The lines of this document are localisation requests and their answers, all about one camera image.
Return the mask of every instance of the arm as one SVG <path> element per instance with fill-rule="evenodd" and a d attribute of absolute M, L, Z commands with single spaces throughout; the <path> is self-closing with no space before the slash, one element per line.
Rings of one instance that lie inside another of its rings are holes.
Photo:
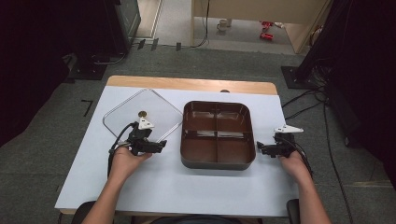
<path fill-rule="evenodd" d="M 149 157 L 151 157 L 151 153 L 134 156 L 127 148 L 120 147 L 114 155 L 108 180 L 98 200 L 82 223 L 112 223 L 123 184 L 134 173 L 139 164 Z"/>
<path fill-rule="evenodd" d="M 300 154 L 294 151 L 289 158 L 279 159 L 298 184 L 301 223 L 331 223 Z"/>

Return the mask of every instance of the wooden table edge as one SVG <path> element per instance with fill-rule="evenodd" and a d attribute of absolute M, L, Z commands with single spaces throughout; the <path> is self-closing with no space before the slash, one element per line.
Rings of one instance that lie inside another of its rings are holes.
<path fill-rule="evenodd" d="M 107 86 L 171 89 L 184 91 L 223 91 L 250 94 L 277 95 L 271 82 L 195 79 L 179 77 L 130 77 L 112 76 Z"/>

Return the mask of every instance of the red object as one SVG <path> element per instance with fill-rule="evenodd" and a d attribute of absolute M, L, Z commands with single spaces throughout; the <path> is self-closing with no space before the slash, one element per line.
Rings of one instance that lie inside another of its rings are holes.
<path fill-rule="evenodd" d="M 267 39 L 267 40 L 272 40 L 274 38 L 273 35 L 266 34 L 266 33 L 261 33 L 260 34 L 260 39 Z"/>
<path fill-rule="evenodd" d="M 262 29 L 263 30 L 268 30 L 270 26 L 272 26 L 273 23 L 270 21 L 262 21 Z"/>

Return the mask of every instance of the transparent container lid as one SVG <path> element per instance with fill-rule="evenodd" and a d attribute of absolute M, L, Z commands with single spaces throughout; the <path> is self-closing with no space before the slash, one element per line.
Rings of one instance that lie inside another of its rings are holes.
<path fill-rule="evenodd" d="M 162 141 L 183 120 L 182 113 L 159 93 L 152 89 L 143 89 L 107 112 L 103 117 L 103 124 L 117 137 L 128 124 L 139 122 L 138 114 L 142 111 L 147 114 L 145 119 L 154 124 L 148 138 L 150 142 Z M 126 140 L 131 130 L 129 128 L 120 140 Z"/>

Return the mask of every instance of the brown tray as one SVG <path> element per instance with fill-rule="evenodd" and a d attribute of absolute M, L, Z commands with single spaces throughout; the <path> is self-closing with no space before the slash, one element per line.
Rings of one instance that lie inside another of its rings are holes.
<path fill-rule="evenodd" d="M 181 161 L 193 169 L 246 170 L 256 158 L 250 112 L 238 103 L 184 106 Z"/>

